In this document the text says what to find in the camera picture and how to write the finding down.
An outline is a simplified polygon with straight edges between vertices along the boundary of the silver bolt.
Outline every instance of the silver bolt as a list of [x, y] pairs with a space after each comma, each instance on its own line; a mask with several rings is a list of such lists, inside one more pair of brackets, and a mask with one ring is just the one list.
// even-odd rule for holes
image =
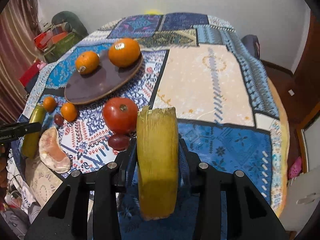
[[116, 166], [117, 166], [117, 164], [115, 162], [108, 163], [108, 165], [107, 165], [107, 167], [109, 169], [114, 169]]
[[78, 177], [80, 175], [80, 171], [79, 170], [75, 170], [73, 172], [71, 172], [71, 176], [72, 177]]
[[241, 170], [237, 170], [237, 171], [236, 171], [236, 175], [237, 175], [238, 177], [243, 177], [243, 176], [244, 176], [244, 172], [241, 171]]
[[209, 165], [208, 165], [207, 163], [199, 163], [199, 167], [200, 167], [201, 169], [206, 169], [206, 168], [209, 167]]

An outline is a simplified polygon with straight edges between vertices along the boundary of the purple plate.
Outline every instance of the purple plate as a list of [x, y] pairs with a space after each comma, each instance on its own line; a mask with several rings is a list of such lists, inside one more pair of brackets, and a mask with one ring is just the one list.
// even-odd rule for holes
[[64, 90], [66, 100], [74, 105], [85, 105], [97, 101], [126, 84], [137, 73], [143, 57], [127, 68], [113, 65], [108, 50], [100, 53], [100, 65], [91, 74], [80, 75], [74, 71]]

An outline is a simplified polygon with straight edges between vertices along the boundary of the grape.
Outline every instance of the grape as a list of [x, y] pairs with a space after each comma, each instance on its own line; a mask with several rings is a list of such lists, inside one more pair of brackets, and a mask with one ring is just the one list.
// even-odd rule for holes
[[54, 115], [54, 122], [58, 126], [62, 126], [63, 125], [63, 117], [61, 116], [61, 114], [55, 114]]
[[129, 146], [130, 138], [123, 134], [114, 134], [108, 139], [108, 144], [116, 151], [126, 150]]

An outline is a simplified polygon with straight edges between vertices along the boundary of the curtain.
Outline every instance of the curtain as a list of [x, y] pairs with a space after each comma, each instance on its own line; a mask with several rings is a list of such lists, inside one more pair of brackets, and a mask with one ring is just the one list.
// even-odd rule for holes
[[19, 78], [43, 59], [33, 38], [39, 34], [37, 0], [10, 0], [0, 15], [0, 123], [15, 122], [26, 92]]

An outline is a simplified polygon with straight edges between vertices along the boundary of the large orange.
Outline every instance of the large orange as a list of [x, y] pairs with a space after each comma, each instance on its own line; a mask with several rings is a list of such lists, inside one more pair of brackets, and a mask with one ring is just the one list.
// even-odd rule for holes
[[47, 112], [51, 113], [57, 106], [57, 102], [53, 97], [46, 97], [43, 100], [43, 108], [47, 110]]
[[99, 56], [93, 51], [86, 51], [76, 59], [75, 64], [81, 75], [90, 74], [99, 66]]
[[78, 111], [72, 103], [64, 103], [60, 111], [62, 117], [68, 122], [74, 121], [78, 116]]
[[109, 59], [113, 65], [125, 68], [134, 63], [140, 56], [139, 44], [129, 38], [121, 39], [109, 49]]

